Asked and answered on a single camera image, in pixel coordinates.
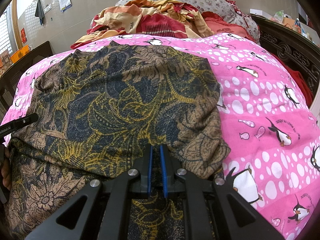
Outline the person's left hand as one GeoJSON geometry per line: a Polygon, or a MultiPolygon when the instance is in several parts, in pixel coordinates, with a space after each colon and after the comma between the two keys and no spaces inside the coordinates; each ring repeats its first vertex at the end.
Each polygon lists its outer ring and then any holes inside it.
{"type": "Polygon", "coordinates": [[[9,150],[2,144],[4,150],[4,163],[1,165],[1,175],[2,185],[6,187],[8,190],[11,190],[12,180],[11,180],[11,167],[10,167],[10,152],[9,150]]]}

